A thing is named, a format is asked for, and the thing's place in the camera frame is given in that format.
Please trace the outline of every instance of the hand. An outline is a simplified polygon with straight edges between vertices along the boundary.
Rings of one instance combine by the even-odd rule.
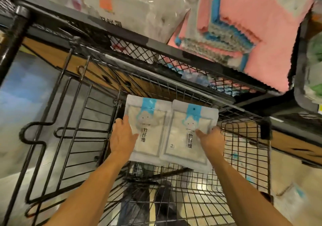
[[[139,134],[132,134],[128,115],[124,115],[123,120],[116,119],[110,138],[111,154],[117,155],[121,161],[126,163],[134,150],[138,136]]]
[[[223,155],[225,138],[220,133],[220,128],[214,127],[209,134],[204,134],[199,129],[196,129],[196,135],[199,137],[201,146],[208,158],[214,153]]]

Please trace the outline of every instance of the shopping cart basket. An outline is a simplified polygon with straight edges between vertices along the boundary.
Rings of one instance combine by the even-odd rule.
[[[118,51],[94,47],[92,39],[73,27],[64,30],[75,35],[70,33],[71,47],[64,65],[56,68],[58,78],[43,116],[19,133],[30,150],[4,225],[44,225],[49,220],[69,193],[109,155],[111,127],[123,116],[128,94],[218,108],[218,125],[226,140],[225,159],[255,188],[270,194],[268,120],[233,106],[218,91],[178,78],[172,70],[160,73],[155,64],[143,65]],[[11,56],[17,53],[17,49],[9,51]],[[72,59],[79,62],[76,71],[70,68]],[[62,107],[68,111],[62,113]],[[33,139],[27,139],[31,127],[37,131]],[[45,130],[52,135],[43,137]],[[30,170],[38,147],[36,166]],[[25,219],[19,217],[22,208]],[[202,174],[171,163],[128,162],[113,185],[99,225],[147,224],[234,225],[234,220],[215,171]]]

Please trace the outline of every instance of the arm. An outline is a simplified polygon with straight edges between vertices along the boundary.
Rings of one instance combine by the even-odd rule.
[[[68,197],[46,226],[96,226],[113,183],[130,158],[137,138],[138,134],[132,134],[127,115],[123,120],[116,119],[110,139],[111,154]]]
[[[256,188],[223,157],[225,140],[219,128],[210,134],[196,130],[201,146],[223,187],[232,216],[238,226],[292,226]]]

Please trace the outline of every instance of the person's left hand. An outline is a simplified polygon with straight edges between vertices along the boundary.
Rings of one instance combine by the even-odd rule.
[[[123,120],[116,119],[110,138],[111,154],[117,155],[120,160],[126,163],[134,150],[138,136],[139,134],[132,134],[128,115],[124,115]]]

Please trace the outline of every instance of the forearm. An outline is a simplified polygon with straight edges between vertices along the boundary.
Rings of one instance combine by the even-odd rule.
[[[238,226],[292,225],[221,154],[214,152],[208,159]]]
[[[125,164],[111,154],[89,178],[60,206],[46,226],[94,226],[99,223],[104,206],[119,171]]]

